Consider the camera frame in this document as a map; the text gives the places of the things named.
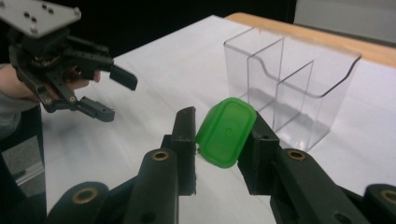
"transparent acrylic holder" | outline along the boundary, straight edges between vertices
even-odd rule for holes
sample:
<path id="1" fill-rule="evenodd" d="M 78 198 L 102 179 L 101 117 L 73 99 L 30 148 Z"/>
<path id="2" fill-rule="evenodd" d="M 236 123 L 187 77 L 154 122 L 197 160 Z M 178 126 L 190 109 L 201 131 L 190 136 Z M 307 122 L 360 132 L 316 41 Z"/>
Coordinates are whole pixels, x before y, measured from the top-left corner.
<path id="1" fill-rule="evenodd" d="M 224 43 L 230 95 L 250 103 L 281 140 L 308 150 L 330 132 L 359 53 L 251 28 Z"/>

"table surface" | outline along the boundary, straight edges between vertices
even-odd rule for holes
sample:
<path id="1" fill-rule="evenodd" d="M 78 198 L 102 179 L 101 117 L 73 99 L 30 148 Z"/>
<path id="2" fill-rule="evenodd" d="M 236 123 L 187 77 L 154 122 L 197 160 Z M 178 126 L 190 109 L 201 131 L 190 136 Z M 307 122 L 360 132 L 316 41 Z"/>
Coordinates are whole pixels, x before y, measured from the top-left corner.
<path id="1" fill-rule="evenodd" d="M 48 209 L 76 184 L 113 189 L 134 177 L 144 155 L 172 132 L 178 110 L 195 106 L 198 130 L 207 111 L 229 96 L 223 42 L 253 24 L 237 18 L 250 17 L 208 17 L 116 58 L 138 77 L 136 91 L 103 73 L 99 84 L 76 92 L 114 108 L 113 122 L 43 113 Z M 250 22 L 264 25 L 258 20 Z M 332 132 L 309 153 L 336 184 L 362 194 L 371 183 L 396 185 L 396 69 L 360 60 L 354 73 Z M 197 195 L 180 197 L 180 223 L 275 223 L 269 197 L 249 196 L 236 166 L 220 169 L 198 155 L 196 173 Z"/>

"green plastic lid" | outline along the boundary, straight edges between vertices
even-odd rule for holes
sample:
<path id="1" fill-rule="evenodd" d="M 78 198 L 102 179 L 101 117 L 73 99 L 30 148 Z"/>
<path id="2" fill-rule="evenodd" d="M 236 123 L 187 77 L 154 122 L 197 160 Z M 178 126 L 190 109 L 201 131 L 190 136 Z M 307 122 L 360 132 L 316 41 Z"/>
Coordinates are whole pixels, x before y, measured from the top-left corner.
<path id="1" fill-rule="evenodd" d="M 196 136 L 201 155 L 218 167 L 232 167 L 256 117 L 256 110 L 237 98 L 231 97 L 213 106 Z"/>

